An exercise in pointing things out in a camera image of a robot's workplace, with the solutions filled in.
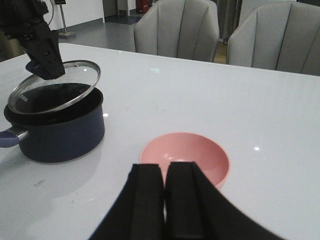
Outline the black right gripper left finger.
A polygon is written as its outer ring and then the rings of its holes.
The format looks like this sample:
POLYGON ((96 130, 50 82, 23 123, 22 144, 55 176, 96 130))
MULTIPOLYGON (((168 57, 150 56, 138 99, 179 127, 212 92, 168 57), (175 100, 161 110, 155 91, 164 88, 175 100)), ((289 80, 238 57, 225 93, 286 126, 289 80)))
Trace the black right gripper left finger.
POLYGON ((162 240, 164 183, 157 164, 133 164, 112 207, 91 240, 162 240))

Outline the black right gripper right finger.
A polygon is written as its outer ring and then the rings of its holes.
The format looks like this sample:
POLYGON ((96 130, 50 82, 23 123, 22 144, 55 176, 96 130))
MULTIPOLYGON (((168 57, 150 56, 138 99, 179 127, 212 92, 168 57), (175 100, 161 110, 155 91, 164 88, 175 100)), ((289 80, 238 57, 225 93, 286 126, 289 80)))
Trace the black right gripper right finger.
POLYGON ((166 175, 169 240, 279 240, 231 204, 195 162, 172 162, 166 175))

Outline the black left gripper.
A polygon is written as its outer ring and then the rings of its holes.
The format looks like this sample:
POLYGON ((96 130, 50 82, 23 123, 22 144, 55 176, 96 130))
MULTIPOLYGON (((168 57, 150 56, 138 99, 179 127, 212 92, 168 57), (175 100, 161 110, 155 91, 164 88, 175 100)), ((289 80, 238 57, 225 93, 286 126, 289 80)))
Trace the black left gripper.
POLYGON ((30 61, 25 69, 43 80, 65 74, 59 49, 59 34, 44 20, 48 7, 42 0, 2 0, 0 29, 10 38, 20 40, 30 61))

